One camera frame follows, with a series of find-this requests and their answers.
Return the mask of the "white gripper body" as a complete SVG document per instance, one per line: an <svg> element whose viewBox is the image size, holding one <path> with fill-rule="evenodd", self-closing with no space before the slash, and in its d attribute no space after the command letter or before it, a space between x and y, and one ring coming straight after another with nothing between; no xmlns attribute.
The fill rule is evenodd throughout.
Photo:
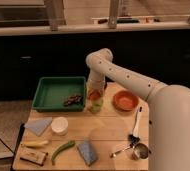
<svg viewBox="0 0 190 171"><path fill-rule="evenodd" d="M91 70L87 79L87 87L89 90L98 90L100 93L104 92L105 76L94 70Z"/></svg>

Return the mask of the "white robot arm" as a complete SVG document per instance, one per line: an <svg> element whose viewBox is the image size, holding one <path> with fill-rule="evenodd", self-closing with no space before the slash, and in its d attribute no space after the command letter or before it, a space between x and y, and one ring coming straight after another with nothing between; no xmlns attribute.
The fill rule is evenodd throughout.
<svg viewBox="0 0 190 171"><path fill-rule="evenodd" d="M167 85L112 63L110 49L86 57L88 80L102 86L110 78L149 107L148 171L190 171L190 88Z"/></svg>

